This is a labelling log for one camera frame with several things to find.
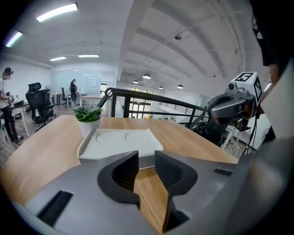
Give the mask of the large window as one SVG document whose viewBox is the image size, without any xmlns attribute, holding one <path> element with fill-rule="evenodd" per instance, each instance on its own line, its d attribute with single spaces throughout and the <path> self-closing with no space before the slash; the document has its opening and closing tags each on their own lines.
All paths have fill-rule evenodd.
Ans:
<svg viewBox="0 0 294 235">
<path fill-rule="evenodd" d="M 129 87 L 128 90 L 142 92 L 142 93 L 147 93 L 147 94 L 153 94 L 152 91 L 138 89 L 138 88 L 132 88 L 132 87 Z M 140 111 L 140 112 L 150 111 L 150 109 L 151 109 L 151 103 L 152 103 L 151 100 L 146 100 L 146 99 L 140 99 L 140 98 L 133 98 L 133 97 L 131 97 L 129 111 Z M 150 114 L 130 112 L 129 113 L 129 117 L 130 118 L 139 118 L 139 119 L 149 119 L 150 118 Z"/>
</svg>

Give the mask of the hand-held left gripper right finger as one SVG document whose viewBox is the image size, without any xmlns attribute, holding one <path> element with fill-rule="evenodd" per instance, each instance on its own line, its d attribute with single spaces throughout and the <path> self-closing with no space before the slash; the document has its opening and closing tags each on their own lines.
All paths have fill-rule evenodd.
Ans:
<svg viewBox="0 0 294 235">
<path fill-rule="evenodd" d="M 168 192 L 163 232 L 190 220 L 216 197 L 236 164 L 155 151 L 155 171 Z"/>
</svg>

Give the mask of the black office chair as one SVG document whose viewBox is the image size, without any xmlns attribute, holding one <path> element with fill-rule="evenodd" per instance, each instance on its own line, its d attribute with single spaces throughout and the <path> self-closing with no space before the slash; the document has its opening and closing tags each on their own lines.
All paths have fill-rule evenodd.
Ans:
<svg viewBox="0 0 294 235">
<path fill-rule="evenodd" d="M 32 111 L 32 120 L 38 124 L 35 132 L 46 126 L 46 122 L 52 121 L 52 117 L 57 117 L 53 111 L 54 104 L 50 102 L 49 89 L 41 89 L 39 82 L 29 84 L 26 99 Z"/>
<path fill-rule="evenodd" d="M 64 101 L 63 105 L 64 107 L 68 107 L 71 104 L 71 97 L 70 95 L 65 94 L 63 87 L 61 87 L 61 91 L 62 91 L 62 100 Z"/>
</svg>

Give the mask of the white box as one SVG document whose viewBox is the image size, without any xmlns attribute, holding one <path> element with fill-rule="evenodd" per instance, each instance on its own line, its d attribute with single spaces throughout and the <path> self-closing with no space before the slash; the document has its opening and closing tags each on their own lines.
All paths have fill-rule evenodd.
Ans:
<svg viewBox="0 0 294 235">
<path fill-rule="evenodd" d="M 149 129 L 92 129 L 78 147 L 77 157 L 98 160 L 129 151 L 148 157 L 163 149 Z"/>
</svg>

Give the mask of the dark top desk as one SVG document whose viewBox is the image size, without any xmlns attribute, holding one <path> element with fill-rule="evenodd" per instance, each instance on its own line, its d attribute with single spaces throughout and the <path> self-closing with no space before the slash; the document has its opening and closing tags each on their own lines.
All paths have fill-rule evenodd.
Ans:
<svg viewBox="0 0 294 235">
<path fill-rule="evenodd" d="M 28 126 L 27 126 L 27 122 L 26 122 L 26 108 L 29 107 L 28 103 L 24 103 L 21 106 L 17 106 L 17 107 L 10 107 L 10 110 L 12 111 L 12 116 L 15 117 L 16 114 L 21 113 L 22 115 L 22 121 L 23 121 L 23 125 L 25 127 L 25 131 L 27 134 L 27 137 L 30 137 L 29 131 L 28 131 Z"/>
</svg>

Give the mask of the person's right hand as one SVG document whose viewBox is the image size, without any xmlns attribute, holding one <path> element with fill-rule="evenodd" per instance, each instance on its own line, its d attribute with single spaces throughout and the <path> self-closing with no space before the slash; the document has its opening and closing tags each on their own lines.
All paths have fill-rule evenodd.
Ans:
<svg viewBox="0 0 294 235">
<path fill-rule="evenodd" d="M 253 105 L 250 102 L 243 103 L 239 106 L 238 114 L 245 119 L 250 119 L 252 117 Z"/>
</svg>

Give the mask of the wooden top desk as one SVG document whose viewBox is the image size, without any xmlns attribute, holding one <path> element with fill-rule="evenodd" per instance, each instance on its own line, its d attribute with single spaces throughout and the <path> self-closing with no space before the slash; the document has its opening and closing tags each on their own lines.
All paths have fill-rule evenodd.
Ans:
<svg viewBox="0 0 294 235">
<path fill-rule="evenodd" d="M 103 99 L 101 95 L 84 95 L 79 98 L 79 106 L 82 107 L 84 104 L 89 106 L 96 106 Z"/>
</svg>

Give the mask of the green potted plant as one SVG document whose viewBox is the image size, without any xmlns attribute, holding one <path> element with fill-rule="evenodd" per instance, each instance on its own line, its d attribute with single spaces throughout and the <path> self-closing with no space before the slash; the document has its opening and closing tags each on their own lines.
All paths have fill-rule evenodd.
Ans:
<svg viewBox="0 0 294 235">
<path fill-rule="evenodd" d="M 98 106 L 72 107 L 82 135 L 85 137 L 91 130 L 100 127 L 103 109 Z"/>
</svg>

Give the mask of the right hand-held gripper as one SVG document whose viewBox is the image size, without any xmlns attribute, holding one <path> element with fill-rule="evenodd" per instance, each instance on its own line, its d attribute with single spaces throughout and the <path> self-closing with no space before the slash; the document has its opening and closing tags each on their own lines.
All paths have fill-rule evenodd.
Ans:
<svg viewBox="0 0 294 235">
<path fill-rule="evenodd" d="M 220 122 L 232 121 L 240 132 L 247 130 L 249 119 L 238 114 L 239 106 L 250 102 L 253 105 L 252 117 L 258 112 L 262 89 L 256 72 L 243 72 L 230 81 L 228 89 L 222 95 L 214 97 L 210 102 L 207 113 L 210 118 Z"/>
</svg>

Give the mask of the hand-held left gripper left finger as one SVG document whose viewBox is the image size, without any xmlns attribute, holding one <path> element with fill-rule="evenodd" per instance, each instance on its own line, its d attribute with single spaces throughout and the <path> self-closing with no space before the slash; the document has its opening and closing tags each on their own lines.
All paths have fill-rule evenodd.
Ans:
<svg viewBox="0 0 294 235">
<path fill-rule="evenodd" d="M 64 234 L 155 234 L 134 193 L 138 151 L 82 163 L 44 186 L 26 208 Z"/>
</svg>

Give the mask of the person's black clothing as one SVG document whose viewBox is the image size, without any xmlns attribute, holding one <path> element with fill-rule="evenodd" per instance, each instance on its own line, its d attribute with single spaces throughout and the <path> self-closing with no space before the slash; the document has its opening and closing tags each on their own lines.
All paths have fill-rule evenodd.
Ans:
<svg viewBox="0 0 294 235">
<path fill-rule="evenodd" d="M 282 75 L 294 58 L 294 0 L 249 0 L 252 30 L 264 66 L 276 64 Z"/>
</svg>

